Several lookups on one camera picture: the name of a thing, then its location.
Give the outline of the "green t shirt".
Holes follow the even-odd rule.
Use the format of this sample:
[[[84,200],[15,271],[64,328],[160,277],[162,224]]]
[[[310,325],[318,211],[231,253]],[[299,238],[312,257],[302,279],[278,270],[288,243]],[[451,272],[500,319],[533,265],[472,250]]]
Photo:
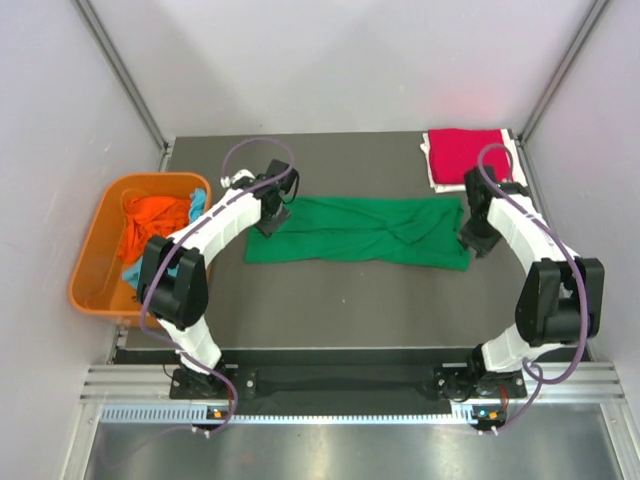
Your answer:
[[[301,197],[290,211],[268,238],[249,231],[247,263],[376,260],[455,271],[471,263],[458,240],[464,209],[457,198]]]

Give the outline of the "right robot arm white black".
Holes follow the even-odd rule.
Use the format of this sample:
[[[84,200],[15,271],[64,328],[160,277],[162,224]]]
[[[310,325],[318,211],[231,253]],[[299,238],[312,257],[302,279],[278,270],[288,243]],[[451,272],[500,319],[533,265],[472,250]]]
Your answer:
[[[526,187],[497,182],[491,167],[464,176],[470,218],[459,239],[478,257],[505,241],[526,275],[514,322],[475,347],[462,367],[434,371],[439,395],[523,398],[523,369],[540,356],[594,337],[600,328],[605,270],[555,240]]]

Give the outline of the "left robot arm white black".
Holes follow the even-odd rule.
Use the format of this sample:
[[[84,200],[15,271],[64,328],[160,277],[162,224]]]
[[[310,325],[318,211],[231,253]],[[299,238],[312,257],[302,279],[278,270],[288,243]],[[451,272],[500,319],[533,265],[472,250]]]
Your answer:
[[[141,317],[155,317],[179,358],[173,377],[183,394],[213,398],[229,391],[222,351],[205,320],[208,269],[236,237],[255,227],[266,238],[290,217],[299,173],[272,160],[265,173],[243,169],[222,179],[224,195],[192,224],[146,243],[137,284]]]

